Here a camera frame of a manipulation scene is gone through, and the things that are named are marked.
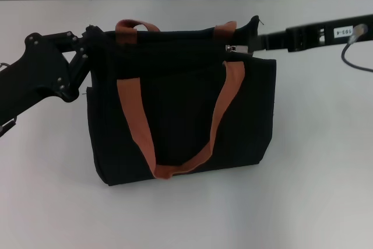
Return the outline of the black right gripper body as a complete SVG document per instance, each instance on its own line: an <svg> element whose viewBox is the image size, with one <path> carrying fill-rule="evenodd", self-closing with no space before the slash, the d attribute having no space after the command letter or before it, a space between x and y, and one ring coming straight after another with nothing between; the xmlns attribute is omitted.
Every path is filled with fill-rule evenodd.
<svg viewBox="0 0 373 249"><path fill-rule="evenodd" d="M288 28L286 29L286 48L289 52L297 52L347 44L353 35L353 29L360 24L365 26L363 29L365 33L359 36L357 41L372 41L373 14Z"/></svg>

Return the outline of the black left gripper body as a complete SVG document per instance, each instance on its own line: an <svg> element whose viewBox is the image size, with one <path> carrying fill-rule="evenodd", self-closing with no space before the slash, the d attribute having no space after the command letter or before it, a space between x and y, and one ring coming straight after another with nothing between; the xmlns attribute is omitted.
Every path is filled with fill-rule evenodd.
<svg viewBox="0 0 373 249"><path fill-rule="evenodd" d="M70 103L78 94L59 93L62 56L70 61L75 52L61 53L42 35L26 37L25 51L12 64L0 63L0 137L16 125L17 117L48 97Z"/></svg>

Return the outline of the silver zipper pull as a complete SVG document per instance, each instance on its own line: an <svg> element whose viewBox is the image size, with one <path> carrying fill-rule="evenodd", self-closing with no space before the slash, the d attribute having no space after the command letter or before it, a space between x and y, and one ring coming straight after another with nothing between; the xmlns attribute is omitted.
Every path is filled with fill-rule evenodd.
<svg viewBox="0 0 373 249"><path fill-rule="evenodd" d="M252 55L246 45L226 45L226 51Z"/></svg>

